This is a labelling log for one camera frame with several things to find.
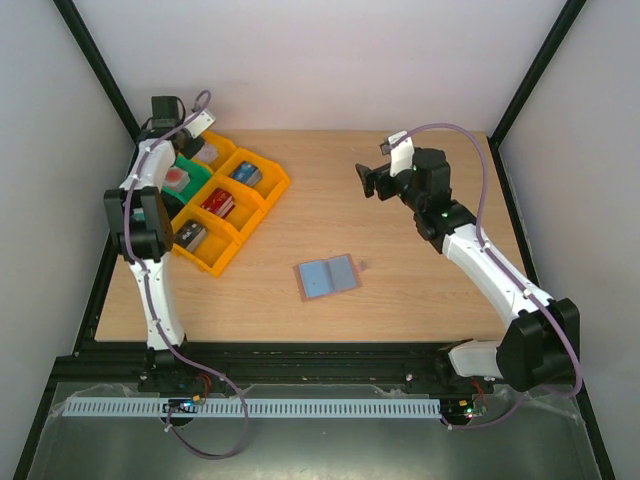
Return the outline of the pink leather card holder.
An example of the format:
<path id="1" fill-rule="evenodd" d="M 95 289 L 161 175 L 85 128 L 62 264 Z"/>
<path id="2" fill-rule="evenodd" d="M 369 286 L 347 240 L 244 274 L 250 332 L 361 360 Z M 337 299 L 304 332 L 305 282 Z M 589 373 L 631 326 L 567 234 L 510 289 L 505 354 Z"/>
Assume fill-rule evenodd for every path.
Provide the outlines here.
<path id="1" fill-rule="evenodd" d="M 350 254 L 306 261 L 293 267 L 303 302 L 360 288 L 359 266 Z"/>

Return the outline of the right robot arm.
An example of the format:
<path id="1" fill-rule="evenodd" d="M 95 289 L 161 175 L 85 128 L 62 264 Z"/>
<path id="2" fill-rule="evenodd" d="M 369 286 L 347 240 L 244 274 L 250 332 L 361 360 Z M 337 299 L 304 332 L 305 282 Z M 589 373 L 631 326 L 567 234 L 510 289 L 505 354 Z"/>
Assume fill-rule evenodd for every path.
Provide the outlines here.
<path id="1" fill-rule="evenodd" d="M 519 392 L 575 376 L 579 311 L 529 281 L 480 229 L 476 217 L 452 197 L 451 168 L 443 151 L 417 148 L 394 163 L 355 169 L 366 197 L 399 198 L 413 213 L 418 234 L 459 267 L 506 326 L 501 341 L 463 341 L 436 367 L 436 379 L 455 392 L 471 377 L 506 382 Z"/>

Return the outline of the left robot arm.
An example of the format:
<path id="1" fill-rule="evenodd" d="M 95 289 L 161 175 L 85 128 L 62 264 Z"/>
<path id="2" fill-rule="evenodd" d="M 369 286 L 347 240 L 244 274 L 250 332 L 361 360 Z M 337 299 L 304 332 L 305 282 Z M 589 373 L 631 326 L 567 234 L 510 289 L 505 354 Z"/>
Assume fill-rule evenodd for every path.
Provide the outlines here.
<path id="1" fill-rule="evenodd" d="M 112 244 L 128 264 L 139 290 L 146 321 L 145 363 L 149 369 L 175 362 L 186 342 L 170 287 L 168 263 L 173 229 L 162 198 L 163 183 L 177 156 L 203 144 L 181 99 L 155 96 L 152 115 L 136 140 L 135 159 L 126 179 L 104 193 Z"/>

